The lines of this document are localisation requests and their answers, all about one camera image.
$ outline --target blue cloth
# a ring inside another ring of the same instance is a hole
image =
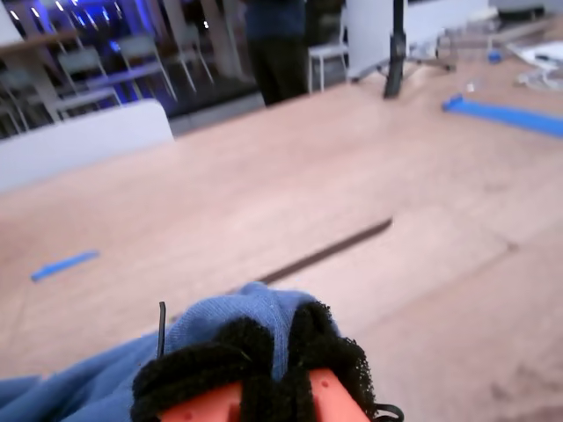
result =
[[[481,119],[498,121],[513,127],[520,127],[524,130],[563,138],[563,117],[561,116],[550,116],[501,105],[489,105],[465,99],[462,95],[456,95],[443,103],[442,109],[449,113],[467,114]]]
[[[196,303],[168,330],[165,353],[211,340],[239,317],[250,317],[274,337],[272,376],[280,379],[288,365],[288,336],[296,308],[315,299],[300,292],[271,290],[251,283],[234,295]],[[22,382],[19,397],[14,380],[0,382],[0,421],[129,422],[131,390],[139,369],[155,359],[157,334],[138,338],[94,356],[43,382]]]
[[[304,0],[248,0],[246,37],[263,40],[305,34]]]

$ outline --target white panel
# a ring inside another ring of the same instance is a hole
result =
[[[463,24],[488,7],[488,0],[434,0],[406,6],[407,43],[437,35],[444,27]],[[389,55],[393,0],[347,0],[350,76]]]
[[[0,3],[0,46],[20,40],[21,35],[12,24],[10,13],[4,8],[4,4]]]
[[[172,132],[155,100],[41,127],[0,142],[0,192],[165,142]]]
[[[389,55],[392,10],[392,0],[347,0],[350,76]]]
[[[489,0],[434,0],[411,5],[405,11],[407,43],[429,40],[444,28],[462,25],[488,5]]]

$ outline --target black wire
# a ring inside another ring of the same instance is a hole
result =
[[[392,404],[376,404],[376,409],[378,411],[388,411],[396,416],[382,415],[376,418],[376,422],[403,422],[405,420],[405,414],[397,406]]]
[[[356,233],[350,237],[340,240],[336,244],[330,244],[329,246],[325,247],[320,251],[316,251],[311,255],[308,255],[304,258],[298,259],[297,261],[284,266],[283,268],[274,271],[270,274],[264,274],[263,276],[256,279],[257,281],[261,281],[264,284],[270,284],[275,281],[284,279],[290,275],[298,273],[305,268],[313,266],[320,261],[323,261],[327,258],[330,258],[337,253],[341,253],[345,250],[348,250],[357,244],[362,242],[366,242],[373,238],[374,236],[378,236],[385,232],[391,225],[393,224],[393,219],[388,218],[384,222],[379,222],[375,226],[371,226],[365,230],[362,230],[359,233]]]
[[[166,305],[164,302],[160,306],[160,322],[158,323],[158,349],[157,359],[165,353],[165,326],[166,326]]]

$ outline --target blue painter's tape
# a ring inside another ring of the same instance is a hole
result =
[[[90,259],[97,258],[99,256],[98,251],[87,251],[75,255],[74,257],[63,259],[62,261],[55,262],[53,264],[49,264],[41,268],[39,271],[32,274],[32,280],[37,282],[49,275],[53,275],[54,273],[58,273],[62,270],[66,270],[72,266],[77,266],[85,261]]]
[[[461,95],[456,95],[443,103],[442,109],[449,113],[467,114],[563,138],[563,117],[559,116],[550,116],[501,105],[483,104],[465,99]]]
[[[502,62],[502,54],[498,50],[492,50],[486,57],[491,64],[498,64]]]

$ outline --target black stand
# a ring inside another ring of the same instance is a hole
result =
[[[456,66],[437,57],[423,59],[410,57],[406,55],[406,34],[405,34],[405,2],[404,0],[393,1],[393,32],[391,34],[391,56],[389,59],[377,63],[360,72],[358,76],[352,77],[353,83],[360,82],[366,76],[371,75],[374,71],[387,76],[385,84],[384,98],[396,98],[401,90],[401,82],[407,76],[403,75],[403,67],[405,62],[412,62],[418,65],[435,66],[438,68],[452,71]]]

